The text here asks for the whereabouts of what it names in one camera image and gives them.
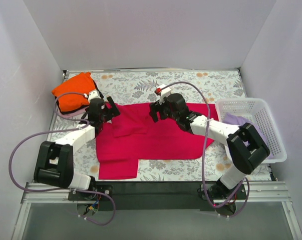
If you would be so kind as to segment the magenta t shirt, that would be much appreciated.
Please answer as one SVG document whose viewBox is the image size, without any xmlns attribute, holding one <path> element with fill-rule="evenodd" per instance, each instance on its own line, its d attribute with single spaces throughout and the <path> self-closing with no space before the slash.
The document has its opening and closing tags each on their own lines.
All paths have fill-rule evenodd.
<svg viewBox="0 0 302 240">
<path fill-rule="evenodd" d="M 214 141 L 182 131 L 172 119 L 153 122 L 149 103 L 119 105 L 120 115 L 96 137 L 101 180 L 136 178 L 139 160 L 190 160 Z"/>
</svg>

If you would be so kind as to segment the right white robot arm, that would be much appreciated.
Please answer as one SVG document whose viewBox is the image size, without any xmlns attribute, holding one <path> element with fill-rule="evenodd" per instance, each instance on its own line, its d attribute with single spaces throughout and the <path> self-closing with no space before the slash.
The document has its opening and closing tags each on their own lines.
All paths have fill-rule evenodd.
<svg viewBox="0 0 302 240">
<path fill-rule="evenodd" d="M 240 182 L 250 175 L 270 154 L 270 150 L 251 123 L 231 125 L 191 111 L 181 94 L 170 93 L 149 105 L 154 122 L 173 119 L 187 133 L 200 135 L 227 146 L 232 164 L 207 190 L 211 196 L 230 198 Z"/>
</svg>

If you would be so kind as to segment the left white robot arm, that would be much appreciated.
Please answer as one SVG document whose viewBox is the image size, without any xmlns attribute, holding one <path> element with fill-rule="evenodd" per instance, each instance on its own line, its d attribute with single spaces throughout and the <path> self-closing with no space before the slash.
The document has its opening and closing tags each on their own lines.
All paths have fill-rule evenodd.
<svg viewBox="0 0 302 240">
<path fill-rule="evenodd" d="M 81 196 L 92 200 L 97 188 L 95 179 L 89 175 L 75 172 L 74 153 L 86 143 L 94 140 L 102 131 L 103 125 L 120 115 L 113 99 L 93 98 L 77 129 L 70 131 L 56 141 L 45 141 L 40 145 L 34 180 L 65 189 L 80 190 Z"/>
</svg>

